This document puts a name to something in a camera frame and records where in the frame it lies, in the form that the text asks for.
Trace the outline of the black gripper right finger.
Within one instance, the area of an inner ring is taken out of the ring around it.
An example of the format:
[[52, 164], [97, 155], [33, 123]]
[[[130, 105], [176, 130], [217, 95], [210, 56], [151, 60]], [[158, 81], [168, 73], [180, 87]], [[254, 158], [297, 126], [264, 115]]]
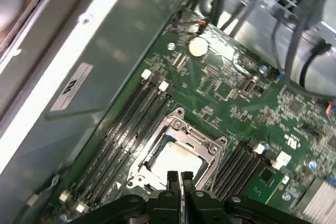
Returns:
[[197, 190], [192, 172], [182, 172], [189, 223], [308, 223], [298, 217], [242, 195], [220, 201], [212, 192]]

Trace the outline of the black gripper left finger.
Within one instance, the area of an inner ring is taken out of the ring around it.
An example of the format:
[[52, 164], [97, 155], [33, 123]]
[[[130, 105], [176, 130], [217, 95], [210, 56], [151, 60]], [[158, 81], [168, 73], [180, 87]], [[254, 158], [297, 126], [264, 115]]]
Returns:
[[167, 173], [167, 188], [148, 200], [125, 195], [88, 214], [86, 223], [180, 223], [181, 190], [177, 171]]

